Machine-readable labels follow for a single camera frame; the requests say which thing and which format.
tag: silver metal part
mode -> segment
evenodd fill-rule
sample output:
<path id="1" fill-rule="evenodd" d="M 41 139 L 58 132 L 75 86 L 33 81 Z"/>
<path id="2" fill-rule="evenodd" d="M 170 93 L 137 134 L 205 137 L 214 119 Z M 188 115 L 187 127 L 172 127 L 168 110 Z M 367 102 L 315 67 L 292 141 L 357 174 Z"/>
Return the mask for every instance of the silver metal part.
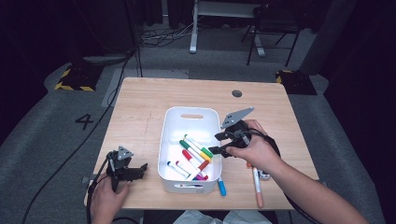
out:
<path id="1" fill-rule="evenodd" d="M 254 107 L 251 106 L 251 107 L 249 107 L 247 109 L 239 110 L 239 111 L 233 112 L 231 114 L 228 114 L 225 117 L 225 120 L 223 121 L 223 123 L 220 126 L 221 129 L 225 129 L 225 128 L 228 128 L 228 127 L 230 127 L 232 125 L 235 125 L 236 122 L 238 122 L 242 118 L 246 117 L 253 110 L 254 110 Z"/>
<path id="2" fill-rule="evenodd" d="M 126 158 L 132 157 L 133 155 L 134 155 L 134 153 L 129 151 L 125 147 L 119 147 L 119 156 L 117 157 L 117 159 L 119 161 L 122 161 L 122 160 L 124 160 Z"/>

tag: table surface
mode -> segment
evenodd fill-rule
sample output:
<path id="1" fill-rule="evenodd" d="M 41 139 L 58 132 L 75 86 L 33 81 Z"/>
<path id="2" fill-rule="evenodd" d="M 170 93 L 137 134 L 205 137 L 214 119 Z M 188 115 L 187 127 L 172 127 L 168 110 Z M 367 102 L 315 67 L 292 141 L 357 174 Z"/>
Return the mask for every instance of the table surface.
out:
<path id="1" fill-rule="evenodd" d="M 242 92 L 237 98 L 232 91 Z M 272 136 L 282 159 L 304 174 L 318 179 L 288 95 L 277 83 L 127 77 L 120 94 L 93 173 L 99 171 L 106 154 L 126 147 L 134 153 L 130 168 L 148 163 L 144 178 L 132 183 L 123 205 L 134 209 L 258 209 L 252 172 L 242 159 L 222 160 L 221 177 L 227 189 L 207 194 L 170 193 L 158 173 L 158 157 L 166 111 L 173 106 L 212 108 L 219 122 L 228 113 L 253 106 L 246 119 L 256 119 Z M 291 209 L 274 180 L 262 180 L 262 210 Z"/>

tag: desk leg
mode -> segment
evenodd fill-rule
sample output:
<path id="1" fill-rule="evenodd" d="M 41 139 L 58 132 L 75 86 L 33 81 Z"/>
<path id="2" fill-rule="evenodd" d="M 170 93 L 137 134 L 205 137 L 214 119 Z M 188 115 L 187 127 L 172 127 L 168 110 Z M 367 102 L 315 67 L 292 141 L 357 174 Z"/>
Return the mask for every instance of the desk leg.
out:
<path id="1" fill-rule="evenodd" d="M 197 39 L 198 39 L 198 0 L 195 0 L 194 3 L 194 15 L 193 15 L 193 26 L 192 26 L 192 34 L 191 34 L 191 43 L 190 43 L 190 53 L 197 52 Z"/>
<path id="2" fill-rule="evenodd" d="M 260 41 L 260 37 L 258 35 L 256 35 L 256 37 L 254 38 L 254 44 L 257 47 L 256 49 L 257 49 L 257 52 L 259 53 L 259 56 L 264 57 L 265 51 L 264 51 L 264 48 L 262 47 L 262 42 Z"/>

